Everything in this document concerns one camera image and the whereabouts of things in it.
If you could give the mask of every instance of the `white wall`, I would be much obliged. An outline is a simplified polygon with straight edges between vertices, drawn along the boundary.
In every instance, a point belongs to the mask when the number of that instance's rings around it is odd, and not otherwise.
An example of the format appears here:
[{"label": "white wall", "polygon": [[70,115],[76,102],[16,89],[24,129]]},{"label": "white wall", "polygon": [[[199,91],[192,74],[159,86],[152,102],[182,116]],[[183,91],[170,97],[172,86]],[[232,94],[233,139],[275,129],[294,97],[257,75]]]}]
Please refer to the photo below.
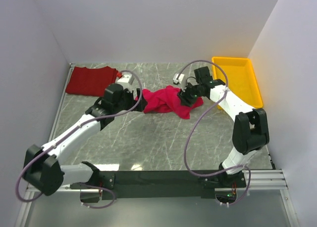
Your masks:
[{"label": "white wall", "polygon": [[26,149],[43,144],[66,79],[67,61],[33,0],[0,0],[0,222],[13,226],[14,184]]},{"label": "white wall", "polygon": [[71,62],[247,57],[277,0],[35,0]]},{"label": "white wall", "polygon": [[250,58],[301,226],[317,226],[317,4],[279,0]]}]

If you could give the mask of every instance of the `yellow tray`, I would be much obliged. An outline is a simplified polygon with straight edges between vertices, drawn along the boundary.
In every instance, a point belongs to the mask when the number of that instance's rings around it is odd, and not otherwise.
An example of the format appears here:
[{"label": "yellow tray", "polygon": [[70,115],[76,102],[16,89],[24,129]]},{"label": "yellow tray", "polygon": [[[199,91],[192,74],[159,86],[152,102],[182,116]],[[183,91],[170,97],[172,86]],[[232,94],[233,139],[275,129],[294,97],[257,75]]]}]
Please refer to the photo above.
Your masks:
[{"label": "yellow tray", "polygon": [[[252,63],[248,58],[212,57],[212,62],[218,64],[228,76],[229,89],[242,101],[254,108],[262,108],[263,102],[254,75]],[[225,82],[221,71],[212,66],[213,79]]]}]

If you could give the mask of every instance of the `folded dark red cloth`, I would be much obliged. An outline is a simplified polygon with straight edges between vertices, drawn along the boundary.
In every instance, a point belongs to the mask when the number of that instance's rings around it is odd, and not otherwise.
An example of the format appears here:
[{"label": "folded dark red cloth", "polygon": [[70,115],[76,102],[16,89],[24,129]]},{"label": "folded dark red cloth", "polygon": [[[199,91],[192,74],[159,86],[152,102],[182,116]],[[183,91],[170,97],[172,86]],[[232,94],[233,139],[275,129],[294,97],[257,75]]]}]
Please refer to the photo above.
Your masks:
[{"label": "folded dark red cloth", "polygon": [[160,89],[156,92],[151,92],[147,89],[143,89],[143,96],[148,102],[144,109],[144,113],[157,112],[157,113],[169,113],[175,112],[182,119],[190,118],[190,111],[193,108],[201,106],[204,102],[201,97],[197,98],[197,101],[192,107],[182,106],[177,93],[180,91],[177,87],[167,86],[164,89]]},{"label": "folded dark red cloth", "polygon": [[75,67],[66,87],[68,94],[102,97],[108,85],[115,82],[118,71],[103,67],[90,69]]}]

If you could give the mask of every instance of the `marble tabletop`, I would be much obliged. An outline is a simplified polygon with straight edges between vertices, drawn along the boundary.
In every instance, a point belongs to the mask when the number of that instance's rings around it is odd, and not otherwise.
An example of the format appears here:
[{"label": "marble tabletop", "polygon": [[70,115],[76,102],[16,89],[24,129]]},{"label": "marble tabletop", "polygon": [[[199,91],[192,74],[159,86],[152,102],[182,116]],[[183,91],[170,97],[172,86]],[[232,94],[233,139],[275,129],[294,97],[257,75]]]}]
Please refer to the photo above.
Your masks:
[{"label": "marble tabletop", "polygon": [[[206,63],[195,63],[185,72],[193,75],[196,68]],[[97,69],[110,66],[117,70],[129,69],[138,74],[143,88],[151,91],[172,85],[173,75],[184,63],[88,63],[79,67]],[[73,125],[90,107],[96,97],[65,94],[55,137]],[[185,170],[183,150],[187,136],[198,117],[212,104],[204,98],[204,105],[181,119],[175,113],[130,112],[114,119],[98,134],[90,137],[62,165],[89,161],[93,164],[117,164],[119,170]],[[211,110],[199,123],[189,143],[188,164],[192,169],[218,169],[228,156],[233,121],[222,110]],[[272,169],[267,147],[251,160],[251,169]]]}]

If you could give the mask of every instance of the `metal frame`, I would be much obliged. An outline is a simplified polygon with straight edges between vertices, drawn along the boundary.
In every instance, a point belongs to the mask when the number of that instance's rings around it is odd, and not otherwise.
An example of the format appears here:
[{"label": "metal frame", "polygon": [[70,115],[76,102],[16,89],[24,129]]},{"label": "metal frame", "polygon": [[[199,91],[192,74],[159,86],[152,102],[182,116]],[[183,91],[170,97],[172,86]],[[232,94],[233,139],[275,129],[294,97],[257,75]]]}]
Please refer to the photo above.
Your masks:
[{"label": "metal frame", "polygon": [[[72,74],[72,71],[75,67],[74,63],[70,64],[68,76],[66,79],[66,83],[63,89],[63,93],[61,95],[61,99],[59,102],[57,114],[55,116],[55,120],[52,126],[52,130],[50,133],[49,141],[52,140],[52,138],[55,136],[55,127],[56,124],[60,118],[60,111],[63,106],[64,98],[65,98],[65,90],[66,86],[69,82],[70,76]],[[113,167],[111,165],[95,165],[98,167],[101,171],[103,170],[118,170],[118,167]],[[251,170],[251,184],[250,184],[250,190],[280,190],[281,196],[283,199],[284,207],[290,222],[291,227],[298,227],[299,222],[297,218],[296,211],[293,207],[293,204],[291,202],[289,191],[287,187],[287,183],[285,181],[285,177],[282,170]],[[247,171],[243,171],[245,180],[248,181],[249,174]],[[215,191],[227,191],[231,190],[230,188],[216,188]],[[61,186],[57,192],[80,192],[80,189],[70,189],[70,185]],[[98,192],[98,189],[85,189],[85,192]],[[26,188],[26,193],[24,195],[24,198],[29,199],[34,197],[35,193],[37,192],[36,188],[32,185],[28,184]],[[32,203],[23,203],[18,215],[18,218],[16,220],[15,226],[16,227],[23,227],[26,224],[29,211],[31,208]]]}]

